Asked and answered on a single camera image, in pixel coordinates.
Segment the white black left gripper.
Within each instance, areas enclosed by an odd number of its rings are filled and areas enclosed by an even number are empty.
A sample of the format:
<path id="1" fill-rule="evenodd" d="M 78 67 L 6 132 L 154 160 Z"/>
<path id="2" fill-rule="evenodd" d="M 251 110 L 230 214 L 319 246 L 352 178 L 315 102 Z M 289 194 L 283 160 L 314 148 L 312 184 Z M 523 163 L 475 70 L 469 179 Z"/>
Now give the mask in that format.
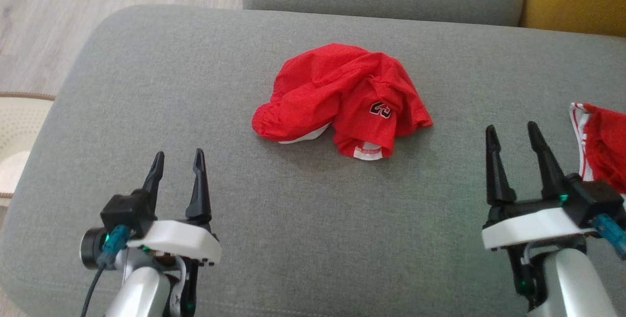
<path id="1" fill-rule="evenodd" d="M 155 206 L 165 154 L 156 153 L 142 190 Z M 142 239 L 127 244 L 127 317 L 194 317 L 199 268 L 221 260 L 222 248 L 204 227 L 212 219 L 205 154 L 197 148 L 194 189 L 186 221 L 156 221 Z"/>

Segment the grey fabric sofa seat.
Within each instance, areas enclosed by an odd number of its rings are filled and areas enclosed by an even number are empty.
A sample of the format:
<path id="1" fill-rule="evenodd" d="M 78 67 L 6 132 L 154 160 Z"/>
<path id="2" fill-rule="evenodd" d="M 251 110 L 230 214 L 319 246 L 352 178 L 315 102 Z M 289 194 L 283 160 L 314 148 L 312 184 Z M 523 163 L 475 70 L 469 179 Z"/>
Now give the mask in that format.
<path id="1" fill-rule="evenodd" d="M 284 62 L 329 43 L 398 59 L 434 125 L 389 159 L 333 131 L 280 145 L 252 130 Z M 165 153 L 156 214 L 183 219 L 205 152 L 221 261 L 207 316 L 522 316 L 507 254 L 484 249 L 485 129 L 518 198 L 540 195 L 526 124 L 579 169 L 572 102 L 626 112 L 626 38 L 469 23 L 134 6 L 94 30 L 39 133 L 0 233 L 0 286 L 32 317 L 78 317 L 80 259 L 114 194 Z"/>

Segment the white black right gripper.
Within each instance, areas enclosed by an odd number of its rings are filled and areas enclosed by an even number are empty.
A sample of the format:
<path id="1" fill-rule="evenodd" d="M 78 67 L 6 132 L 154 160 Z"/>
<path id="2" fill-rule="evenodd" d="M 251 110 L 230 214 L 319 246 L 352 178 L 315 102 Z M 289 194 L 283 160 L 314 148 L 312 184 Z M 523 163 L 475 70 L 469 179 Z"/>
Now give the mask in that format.
<path id="1" fill-rule="evenodd" d="M 597 310 L 598 274 L 586 254 L 594 228 L 580 228 L 561 207 L 567 195 L 565 174 L 539 126 L 528 121 L 538 159 L 542 199 L 517 200 L 509 186 L 494 125 L 485 131 L 487 203 L 492 207 L 482 229 L 487 250 L 507 253 L 516 294 L 529 310 Z"/>

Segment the red white basketball jersey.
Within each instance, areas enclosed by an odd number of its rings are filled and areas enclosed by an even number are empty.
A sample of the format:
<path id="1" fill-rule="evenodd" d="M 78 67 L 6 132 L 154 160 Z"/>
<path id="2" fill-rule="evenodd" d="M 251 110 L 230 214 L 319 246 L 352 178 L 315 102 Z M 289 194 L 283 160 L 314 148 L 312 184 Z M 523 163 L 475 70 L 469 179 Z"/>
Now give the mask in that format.
<path id="1" fill-rule="evenodd" d="M 626 200 L 626 113 L 571 103 L 584 181 L 606 181 Z"/>

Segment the cream perforated laundry basket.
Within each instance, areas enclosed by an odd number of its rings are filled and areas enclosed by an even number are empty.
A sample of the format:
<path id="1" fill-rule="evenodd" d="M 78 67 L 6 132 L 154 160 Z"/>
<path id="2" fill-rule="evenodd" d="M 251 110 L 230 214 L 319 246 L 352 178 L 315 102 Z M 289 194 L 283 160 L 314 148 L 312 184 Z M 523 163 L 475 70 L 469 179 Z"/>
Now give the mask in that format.
<path id="1" fill-rule="evenodd" d="M 9 207 L 55 96 L 0 91 L 0 207 Z"/>

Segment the red mesh basketball shorts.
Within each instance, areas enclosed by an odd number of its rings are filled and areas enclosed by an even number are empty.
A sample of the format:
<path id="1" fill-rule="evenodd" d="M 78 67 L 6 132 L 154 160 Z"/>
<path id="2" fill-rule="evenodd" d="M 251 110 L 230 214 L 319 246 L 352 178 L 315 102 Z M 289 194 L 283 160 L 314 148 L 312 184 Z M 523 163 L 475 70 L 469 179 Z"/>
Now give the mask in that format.
<path id="1" fill-rule="evenodd" d="M 338 43 L 303 52 L 277 74 L 252 128 L 280 144 L 316 139 L 329 127 L 340 154 L 376 161 L 398 137 L 431 127 L 431 115 L 399 60 Z"/>

